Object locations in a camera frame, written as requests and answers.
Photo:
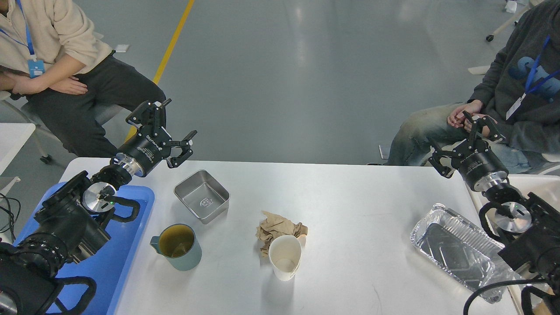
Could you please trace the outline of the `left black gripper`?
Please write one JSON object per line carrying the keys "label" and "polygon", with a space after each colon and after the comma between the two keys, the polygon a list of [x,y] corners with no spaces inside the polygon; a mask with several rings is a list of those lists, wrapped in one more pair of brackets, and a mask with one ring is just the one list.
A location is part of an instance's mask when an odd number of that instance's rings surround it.
{"label": "left black gripper", "polygon": [[[126,117],[126,123],[135,127],[138,134],[118,148],[116,165],[130,175],[146,177],[164,159],[170,169],[176,168],[192,156],[192,139],[197,131],[191,131],[181,141],[172,141],[165,130],[165,107],[170,102],[170,98],[163,102],[144,101]],[[181,152],[170,156],[171,149],[181,149]]]}

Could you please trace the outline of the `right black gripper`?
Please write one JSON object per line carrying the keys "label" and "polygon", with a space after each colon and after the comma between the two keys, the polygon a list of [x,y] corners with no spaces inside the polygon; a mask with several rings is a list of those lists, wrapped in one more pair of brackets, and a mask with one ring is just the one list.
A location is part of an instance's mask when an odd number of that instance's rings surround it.
{"label": "right black gripper", "polygon": [[503,184],[508,179],[508,170],[491,150],[486,141],[504,141],[504,135],[497,129],[496,122],[490,116],[472,115],[463,111],[466,120],[471,123],[467,139],[459,141],[452,150],[444,150],[439,143],[429,139],[434,148],[428,163],[445,178],[451,178],[458,170],[467,186],[475,192],[488,191],[493,186]]}

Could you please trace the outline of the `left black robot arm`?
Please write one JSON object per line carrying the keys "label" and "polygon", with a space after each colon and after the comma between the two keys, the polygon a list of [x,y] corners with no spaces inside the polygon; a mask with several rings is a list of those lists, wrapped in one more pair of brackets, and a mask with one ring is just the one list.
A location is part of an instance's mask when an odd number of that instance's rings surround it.
{"label": "left black robot arm", "polygon": [[166,106],[171,102],[142,102],[126,118],[136,127],[110,163],[91,178],[82,171],[54,192],[35,213],[38,229],[18,245],[1,243],[1,313],[46,315],[56,305],[61,315],[80,315],[96,293],[86,276],[58,278],[66,263],[95,255],[109,240],[110,220],[136,219],[140,204],[117,196],[134,176],[146,177],[162,160],[170,169],[192,154],[191,131],[174,141],[166,131]]}

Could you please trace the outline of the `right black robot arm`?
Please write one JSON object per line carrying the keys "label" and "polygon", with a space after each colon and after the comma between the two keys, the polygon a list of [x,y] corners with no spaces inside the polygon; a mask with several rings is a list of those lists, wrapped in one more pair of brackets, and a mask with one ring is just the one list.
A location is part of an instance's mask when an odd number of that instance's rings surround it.
{"label": "right black robot arm", "polygon": [[525,315],[533,314],[532,295],[542,299],[550,314],[557,315],[560,310],[559,212],[536,194],[530,192],[524,196],[509,183],[508,170],[490,147],[490,142],[504,139],[495,121],[468,112],[464,112],[464,117],[471,123],[468,137],[450,151],[429,138],[434,152],[428,161],[446,178],[458,170],[471,191],[486,197],[487,203],[479,211],[485,236],[504,245],[498,254],[514,271],[528,265],[535,277],[486,285],[472,293],[463,313],[468,313],[474,297],[484,291],[523,284],[521,309]]}

